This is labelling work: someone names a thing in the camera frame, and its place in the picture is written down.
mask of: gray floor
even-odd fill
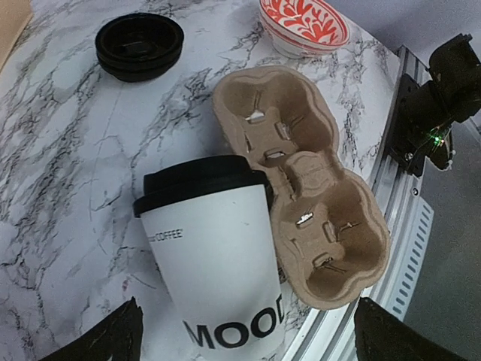
[[[481,146],[453,129],[452,171],[425,170],[422,196],[434,208],[428,251],[404,322],[469,360],[481,359]]]

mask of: white marble surface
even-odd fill
[[[142,360],[200,361],[132,214],[142,176],[227,153],[211,109],[216,83],[284,64],[316,82],[343,164],[367,179],[398,59],[354,24],[336,53],[286,59],[255,0],[43,0],[34,9],[0,74],[0,359],[46,356],[135,296]],[[179,62],[147,83],[120,83],[95,58],[101,25],[133,11],[172,17],[186,34]],[[283,294],[289,345],[308,308],[288,284]]]

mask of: white coffee cup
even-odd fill
[[[134,203],[183,324],[208,360],[254,361],[284,339],[262,171],[215,156],[144,178]]]

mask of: bowl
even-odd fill
[[[349,41],[345,19],[320,0],[260,0],[260,8],[263,26],[284,55],[324,55]]]
[[[184,34],[173,20],[136,13],[116,18],[95,38],[98,62],[119,80],[134,82],[165,73],[179,59]]]

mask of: cardboard cup carrier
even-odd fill
[[[144,194],[135,215],[202,356],[271,355],[285,329],[265,173],[242,156],[197,159],[146,175]]]
[[[277,257],[298,297],[338,308],[379,280],[387,225],[367,184],[337,158],[339,132],[316,84],[281,66],[236,71],[213,106],[233,151],[274,188]]]

